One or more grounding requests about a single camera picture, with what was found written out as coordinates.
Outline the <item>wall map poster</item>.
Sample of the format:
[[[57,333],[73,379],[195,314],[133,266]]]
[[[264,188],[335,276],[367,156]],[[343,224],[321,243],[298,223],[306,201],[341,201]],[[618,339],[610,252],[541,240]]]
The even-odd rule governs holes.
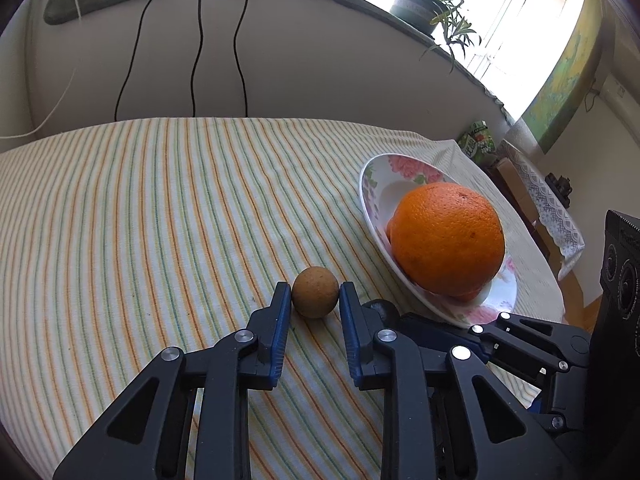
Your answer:
[[[603,37],[602,0],[585,0],[559,61],[522,116],[544,154],[559,139],[591,87]]]

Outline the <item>green snack bag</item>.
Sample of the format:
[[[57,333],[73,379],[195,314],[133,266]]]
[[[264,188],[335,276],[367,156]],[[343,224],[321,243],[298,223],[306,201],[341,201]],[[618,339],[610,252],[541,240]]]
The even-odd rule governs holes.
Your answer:
[[[497,148],[484,120],[473,122],[457,140],[463,154],[478,166],[489,167],[497,160]]]

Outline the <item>large orange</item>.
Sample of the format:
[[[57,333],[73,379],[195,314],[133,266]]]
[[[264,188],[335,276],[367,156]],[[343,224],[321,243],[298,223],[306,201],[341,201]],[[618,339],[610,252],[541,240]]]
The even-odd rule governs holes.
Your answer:
[[[407,193],[386,234],[401,270],[440,296],[483,288],[506,253],[502,225],[488,199],[450,182]]]

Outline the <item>striped tablecloth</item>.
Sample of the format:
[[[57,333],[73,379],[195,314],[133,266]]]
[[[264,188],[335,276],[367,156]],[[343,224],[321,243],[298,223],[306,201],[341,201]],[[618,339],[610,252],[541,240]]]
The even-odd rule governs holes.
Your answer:
[[[362,300],[419,310],[360,207],[372,157],[424,160],[484,194],[518,277],[515,310],[562,292],[518,214],[451,141],[312,119],[142,119],[1,156],[1,421],[50,478],[158,352],[207,348],[310,266]]]

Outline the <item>lace covered side table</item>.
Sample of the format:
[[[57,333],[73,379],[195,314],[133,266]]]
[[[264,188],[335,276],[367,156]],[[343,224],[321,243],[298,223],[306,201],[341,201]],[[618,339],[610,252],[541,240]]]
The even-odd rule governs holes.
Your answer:
[[[516,146],[503,140],[499,150],[512,162],[536,207],[539,222],[558,248],[561,255],[560,267],[555,274],[558,281],[562,281],[574,269],[586,247],[582,232],[544,180],[542,173]]]

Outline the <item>brown longan fruit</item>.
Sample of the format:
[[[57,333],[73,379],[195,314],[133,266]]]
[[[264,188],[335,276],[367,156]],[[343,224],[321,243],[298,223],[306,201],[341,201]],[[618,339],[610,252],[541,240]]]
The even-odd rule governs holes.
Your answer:
[[[331,271],[322,266],[310,266],[300,272],[292,288],[292,301],[304,318],[324,318],[338,300],[338,283]]]

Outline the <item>floral white plate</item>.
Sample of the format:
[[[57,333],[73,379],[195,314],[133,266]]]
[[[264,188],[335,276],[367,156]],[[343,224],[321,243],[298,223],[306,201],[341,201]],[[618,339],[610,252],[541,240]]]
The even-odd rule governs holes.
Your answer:
[[[518,284],[512,258],[503,258],[496,276],[467,302],[434,295],[410,280],[392,254],[392,245],[386,234],[404,196],[421,185],[454,182],[452,177],[422,160],[401,154],[376,155],[364,164],[359,176],[359,197],[364,221],[388,264],[408,291],[428,310],[460,327],[489,323],[499,314],[511,313],[516,304]]]

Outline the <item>front mandarin in plate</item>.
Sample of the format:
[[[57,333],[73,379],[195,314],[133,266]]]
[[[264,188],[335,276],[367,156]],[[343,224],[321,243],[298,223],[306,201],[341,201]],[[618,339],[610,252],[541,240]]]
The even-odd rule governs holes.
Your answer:
[[[457,302],[461,302],[462,304],[465,304],[466,302],[474,301],[475,298],[482,291],[483,291],[483,289],[480,287],[480,288],[472,290],[472,292],[466,292],[465,294],[445,295],[445,298],[447,298],[448,300],[451,300],[451,301],[457,301]]]

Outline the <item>cardboard box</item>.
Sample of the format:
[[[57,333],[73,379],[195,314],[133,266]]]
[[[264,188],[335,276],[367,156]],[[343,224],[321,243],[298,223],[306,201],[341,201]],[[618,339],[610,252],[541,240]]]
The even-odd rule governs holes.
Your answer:
[[[530,198],[527,188],[518,175],[518,172],[510,159],[503,157],[494,162],[487,170],[488,177],[511,204],[516,213],[525,223],[527,231],[533,237],[538,249],[546,260],[549,259],[550,250],[537,231],[539,214]]]

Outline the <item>potted spider plant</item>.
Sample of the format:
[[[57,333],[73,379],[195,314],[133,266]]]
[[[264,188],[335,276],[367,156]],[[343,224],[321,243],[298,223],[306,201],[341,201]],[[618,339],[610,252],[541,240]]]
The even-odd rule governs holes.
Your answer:
[[[479,47],[483,38],[462,13],[464,0],[394,0],[390,14],[410,25],[423,35],[433,37],[437,27],[442,29],[442,42],[428,50],[446,49],[451,67],[456,64],[454,47],[466,56],[466,50]]]

